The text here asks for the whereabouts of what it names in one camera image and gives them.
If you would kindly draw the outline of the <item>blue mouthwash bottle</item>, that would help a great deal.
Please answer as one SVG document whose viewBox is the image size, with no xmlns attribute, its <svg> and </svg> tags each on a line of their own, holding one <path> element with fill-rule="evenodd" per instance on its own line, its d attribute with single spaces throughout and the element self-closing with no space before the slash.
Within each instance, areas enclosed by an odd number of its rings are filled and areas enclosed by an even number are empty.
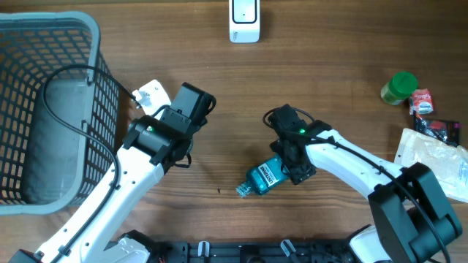
<svg viewBox="0 0 468 263">
<path fill-rule="evenodd" d="M 250 194 L 265 195 L 285 182 L 289 178 L 288 172 L 279 155 L 275 154 L 262 164 L 248 170 L 246 180 L 237 186 L 235 190 L 241 198 Z"/>
</svg>

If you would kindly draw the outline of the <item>green lid jar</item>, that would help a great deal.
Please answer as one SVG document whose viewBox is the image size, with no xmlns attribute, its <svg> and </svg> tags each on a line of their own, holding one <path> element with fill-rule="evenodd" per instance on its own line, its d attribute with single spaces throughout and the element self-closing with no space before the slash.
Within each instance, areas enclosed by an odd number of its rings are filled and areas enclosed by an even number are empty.
<svg viewBox="0 0 468 263">
<path fill-rule="evenodd" d="M 398 105 L 418 88 L 418 80 L 410 72 L 396 73 L 381 89 L 382 100 L 390 105 Z"/>
</svg>

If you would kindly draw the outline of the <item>red tissue pack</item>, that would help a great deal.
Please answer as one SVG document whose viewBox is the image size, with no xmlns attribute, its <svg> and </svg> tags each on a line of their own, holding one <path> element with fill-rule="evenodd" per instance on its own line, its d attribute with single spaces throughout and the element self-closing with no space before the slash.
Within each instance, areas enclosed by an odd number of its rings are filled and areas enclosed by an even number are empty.
<svg viewBox="0 0 468 263">
<path fill-rule="evenodd" d="M 417 89 L 409 98 L 409 113 L 424 115 L 434 112 L 434 104 L 428 89 Z"/>
</svg>

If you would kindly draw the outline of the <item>beige plastic pouch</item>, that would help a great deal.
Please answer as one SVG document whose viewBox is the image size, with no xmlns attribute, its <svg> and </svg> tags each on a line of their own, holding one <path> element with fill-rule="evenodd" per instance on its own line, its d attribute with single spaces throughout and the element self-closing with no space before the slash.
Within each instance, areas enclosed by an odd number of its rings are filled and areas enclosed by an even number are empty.
<svg viewBox="0 0 468 263">
<path fill-rule="evenodd" d="M 467 202 L 467 149 L 445 143 L 411 129 L 403 129 L 396 164 L 410 167 L 420 162 L 435 174 L 447 197 Z"/>
</svg>

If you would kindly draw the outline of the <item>black red packaged item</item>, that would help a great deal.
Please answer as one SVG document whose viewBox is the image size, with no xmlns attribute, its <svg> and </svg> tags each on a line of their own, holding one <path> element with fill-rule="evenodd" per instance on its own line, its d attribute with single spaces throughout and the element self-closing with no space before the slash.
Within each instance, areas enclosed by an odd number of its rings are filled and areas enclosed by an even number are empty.
<svg viewBox="0 0 468 263">
<path fill-rule="evenodd" d="M 449 146 L 460 145 L 461 124 L 458 121 L 427 119 L 417 113 L 413 115 L 413 120 L 415 131 Z"/>
</svg>

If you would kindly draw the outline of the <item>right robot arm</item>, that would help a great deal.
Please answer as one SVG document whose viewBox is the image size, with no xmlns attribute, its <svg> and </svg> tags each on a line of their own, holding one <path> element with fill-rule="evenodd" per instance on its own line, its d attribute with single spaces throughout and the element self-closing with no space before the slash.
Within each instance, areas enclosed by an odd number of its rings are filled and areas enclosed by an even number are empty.
<svg viewBox="0 0 468 263">
<path fill-rule="evenodd" d="M 285 104 L 269 110 L 263 123 L 278 139 L 271 149 L 282 172 L 298 185 L 323 169 L 365 197 L 374 223 L 359 230 L 350 249 L 360 262 L 433 262 L 462 234 L 462 225 L 439 181 L 425 164 L 386 161 L 347 141 L 329 124 L 300 118 Z"/>
</svg>

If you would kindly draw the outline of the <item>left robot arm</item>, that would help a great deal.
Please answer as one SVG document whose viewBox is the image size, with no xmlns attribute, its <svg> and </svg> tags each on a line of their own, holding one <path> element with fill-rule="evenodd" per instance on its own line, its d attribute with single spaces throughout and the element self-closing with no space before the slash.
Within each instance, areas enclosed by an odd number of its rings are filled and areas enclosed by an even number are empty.
<svg viewBox="0 0 468 263">
<path fill-rule="evenodd" d="M 169 99 L 157 80 L 133 91 L 144 116 L 131 122 L 115 161 L 74 215 L 35 252 L 11 262 L 147 262 L 153 248 L 133 237 L 109 242 L 142 197 L 171 167 L 190 159 L 193 136 L 215 108 L 213 95 L 183 83 Z"/>
</svg>

